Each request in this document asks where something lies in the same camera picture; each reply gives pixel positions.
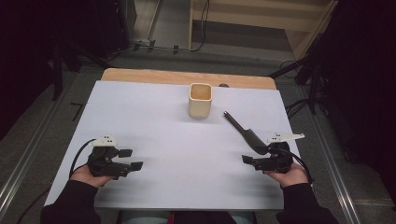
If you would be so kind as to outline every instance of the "black cloth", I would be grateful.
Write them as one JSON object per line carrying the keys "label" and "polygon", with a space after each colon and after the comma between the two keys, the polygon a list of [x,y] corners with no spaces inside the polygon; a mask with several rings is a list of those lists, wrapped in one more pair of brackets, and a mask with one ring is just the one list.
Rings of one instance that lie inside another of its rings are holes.
{"label": "black cloth", "polygon": [[[41,223],[101,223],[101,219],[93,207],[97,191],[98,189],[91,185],[69,180],[55,203],[42,209]],[[329,209],[319,206],[309,184],[298,184],[283,188],[283,194],[284,210],[276,215],[279,223],[338,223]],[[176,217],[175,224],[185,223],[181,220],[188,220],[188,217]]]}
{"label": "black cloth", "polygon": [[41,210],[42,224],[99,224],[101,218],[93,203],[98,189],[89,184],[69,180],[55,203]]}

